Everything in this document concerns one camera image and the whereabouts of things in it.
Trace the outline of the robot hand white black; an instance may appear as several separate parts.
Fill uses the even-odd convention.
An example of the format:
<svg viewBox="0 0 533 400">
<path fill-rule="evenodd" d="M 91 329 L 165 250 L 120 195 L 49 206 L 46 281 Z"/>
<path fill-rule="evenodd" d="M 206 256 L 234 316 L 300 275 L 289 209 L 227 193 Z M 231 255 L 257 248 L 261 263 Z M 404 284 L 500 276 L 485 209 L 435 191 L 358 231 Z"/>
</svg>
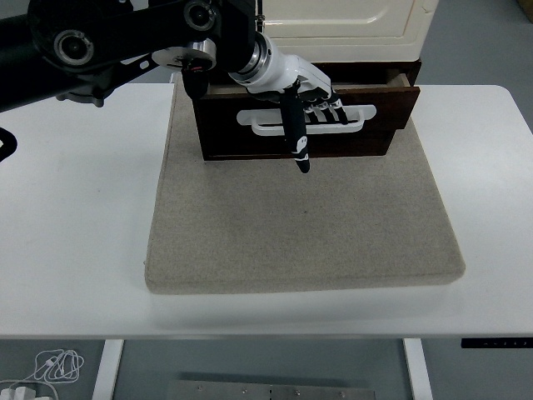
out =
<svg viewBox="0 0 533 400">
<path fill-rule="evenodd" d="M 318 107 L 331 123 L 348 123 L 330 78 L 297 55 L 282 53 L 268 37 L 256 37 L 248 64 L 231 75 L 255 98 L 279 105 L 286 144 L 302 173 L 310 170 L 305 114 Z"/>
</svg>

